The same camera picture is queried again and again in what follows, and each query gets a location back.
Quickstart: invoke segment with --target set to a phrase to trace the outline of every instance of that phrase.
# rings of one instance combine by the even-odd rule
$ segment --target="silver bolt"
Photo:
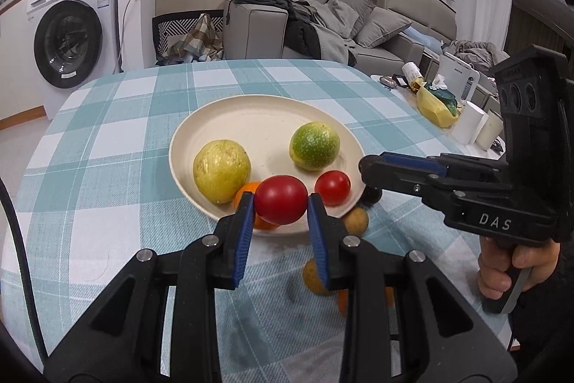
[[[427,256],[420,250],[411,250],[409,252],[409,258],[415,263],[422,263],[427,259]]]
[[[142,248],[136,254],[136,258],[141,262],[146,262],[148,260],[151,260],[151,257],[153,257],[153,251],[150,250],[149,248]]]
[[[347,247],[358,247],[358,245],[361,243],[361,239],[355,235],[348,235],[343,239],[343,243]]]
[[[219,237],[214,234],[208,234],[202,239],[205,247],[215,247],[219,243]]]

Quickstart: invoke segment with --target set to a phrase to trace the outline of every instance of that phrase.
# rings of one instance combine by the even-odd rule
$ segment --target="beige plate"
[[[322,172],[299,169],[289,157],[289,142],[295,131],[307,122],[321,121],[337,131],[341,139],[339,156],[324,171],[338,169],[351,179],[351,193],[343,205],[327,208],[331,216],[341,217],[359,200],[364,184],[358,162],[364,156],[355,136],[339,121],[308,104],[280,96],[250,94],[206,104],[190,114],[177,128],[169,145],[169,168],[183,195],[215,220],[234,212],[231,203],[216,205],[207,200],[193,180],[193,160],[212,140],[238,142],[251,160],[251,180],[289,174],[305,183],[309,193]],[[308,230],[304,215],[299,221],[274,231],[254,230],[264,235],[290,235]]]

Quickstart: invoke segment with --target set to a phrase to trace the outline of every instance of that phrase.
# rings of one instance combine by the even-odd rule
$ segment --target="yellow bag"
[[[424,87],[417,93],[418,110],[433,124],[442,129],[453,125],[458,117],[454,117],[444,103]]]

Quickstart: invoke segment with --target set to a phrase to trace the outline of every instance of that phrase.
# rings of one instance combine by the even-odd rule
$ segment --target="tablecloth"
[[[286,96],[322,109],[350,129],[366,154],[460,153],[406,102],[333,62],[220,61],[92,81],[70,96],[50,124],[17,197],[48,352],[137,250],[180,250],[213,230],[214,221],[173,182],[168,147],[190,112],[237,94]],[[420,199],[392,192],[369,216],[370,242],[394,254],[424,251],[496,334],[507,332],[506,317],[480,308],[476,236],[447,228],[442,215]],[[334,296],[315,296],[303,284],[301,269],[311,257],[305,235],[254,236],[240,287],[216,294],[226,382],[338,381],[344,319]],[[0,298],[9,332],[39,365],[10,234]],[[167,372],[168,334],[164,344]]]

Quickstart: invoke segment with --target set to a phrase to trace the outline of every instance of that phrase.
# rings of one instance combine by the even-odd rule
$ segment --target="black and white patterned basket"
[[[186,35],[193,30],[202,14],[210,14],[215,31],[223,32],[223,9],[212,11],[174,12],[173,14],[158,15],[151,20],[153,28],[153,44],[156,53],[164,56],[168,49],[168,38],[173,35]]]

